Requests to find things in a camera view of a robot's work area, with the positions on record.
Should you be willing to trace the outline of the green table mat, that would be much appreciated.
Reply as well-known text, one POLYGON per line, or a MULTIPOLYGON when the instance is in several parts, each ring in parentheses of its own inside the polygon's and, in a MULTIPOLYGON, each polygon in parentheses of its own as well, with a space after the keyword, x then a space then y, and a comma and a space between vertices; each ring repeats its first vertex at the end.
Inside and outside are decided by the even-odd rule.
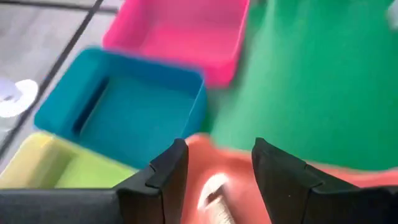
POLYGON ((238 72, 203 132, 308 161, 398 167, 398 0, 256 0, 238 72))

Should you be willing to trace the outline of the pink plastic bin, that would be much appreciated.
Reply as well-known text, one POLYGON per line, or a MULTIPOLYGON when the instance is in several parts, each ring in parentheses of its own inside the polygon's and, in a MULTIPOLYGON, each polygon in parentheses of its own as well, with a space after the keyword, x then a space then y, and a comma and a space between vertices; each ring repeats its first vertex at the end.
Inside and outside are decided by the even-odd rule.
POLYGON ((208 87, 233 80, 251 0, 125 0, 103 46, 203 69, 208 87))

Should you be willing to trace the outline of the white tower fan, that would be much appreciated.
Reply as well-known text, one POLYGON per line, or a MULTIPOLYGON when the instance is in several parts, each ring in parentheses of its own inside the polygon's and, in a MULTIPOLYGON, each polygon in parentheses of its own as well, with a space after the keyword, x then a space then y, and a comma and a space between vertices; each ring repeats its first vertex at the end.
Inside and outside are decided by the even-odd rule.
POLYGON ((12 118, 26 111, 38 91, 38 84, 31 79, 13 82, 0 77, 0 118, 12 118))

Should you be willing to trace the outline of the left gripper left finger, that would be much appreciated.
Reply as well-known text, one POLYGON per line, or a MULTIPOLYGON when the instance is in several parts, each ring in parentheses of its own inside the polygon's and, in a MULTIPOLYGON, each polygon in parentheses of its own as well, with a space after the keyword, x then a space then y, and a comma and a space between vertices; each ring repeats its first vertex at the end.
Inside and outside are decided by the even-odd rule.
POLYGON ((180 224, 188 146, 175 139, 149 165, 115 186, 123 224, 180 224))

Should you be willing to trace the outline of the orange plastic bin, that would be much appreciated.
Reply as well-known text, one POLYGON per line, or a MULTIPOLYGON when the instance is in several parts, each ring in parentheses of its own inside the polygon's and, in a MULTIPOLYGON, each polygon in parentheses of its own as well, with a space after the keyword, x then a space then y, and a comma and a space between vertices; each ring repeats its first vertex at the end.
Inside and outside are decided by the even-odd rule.
MULTIPOLYGON (((252 151, 218 147, 204 134, 186 142, 189 163, 180 224, 272 224, 254 175, 252 151)), ((398 168, 366 172, 307 164, 359 188, 362 210, 350 224, 398 224, 398 168)))

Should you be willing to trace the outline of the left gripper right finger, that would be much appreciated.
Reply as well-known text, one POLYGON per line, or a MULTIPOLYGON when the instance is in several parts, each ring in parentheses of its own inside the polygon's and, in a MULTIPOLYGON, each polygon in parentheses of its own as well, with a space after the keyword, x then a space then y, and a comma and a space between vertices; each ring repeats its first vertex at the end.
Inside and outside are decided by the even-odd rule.
POLYGON ((272 224, 350 224, 362 208, 358 187, 257 138, 257 185, 272 224))

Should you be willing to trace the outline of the blue plastic bin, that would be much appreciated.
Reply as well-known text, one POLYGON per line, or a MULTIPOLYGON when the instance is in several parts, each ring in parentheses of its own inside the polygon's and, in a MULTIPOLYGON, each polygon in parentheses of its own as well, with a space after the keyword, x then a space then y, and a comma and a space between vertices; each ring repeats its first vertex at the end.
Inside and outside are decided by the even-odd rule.
POLYGON ((141 169, 175 139, 197 132, 205 111, 199 70, 90 47, 71 63, 34 124, 141 169))

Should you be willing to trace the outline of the yellow-green plastic bin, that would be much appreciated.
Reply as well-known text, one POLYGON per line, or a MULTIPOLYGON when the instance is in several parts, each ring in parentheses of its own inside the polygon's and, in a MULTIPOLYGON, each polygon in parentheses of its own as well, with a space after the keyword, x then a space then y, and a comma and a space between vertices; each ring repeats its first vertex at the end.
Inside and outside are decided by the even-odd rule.
POLYGON ((0 189, 110 188, 137 169, 56 136, 27 137, 0 174, 0 189))

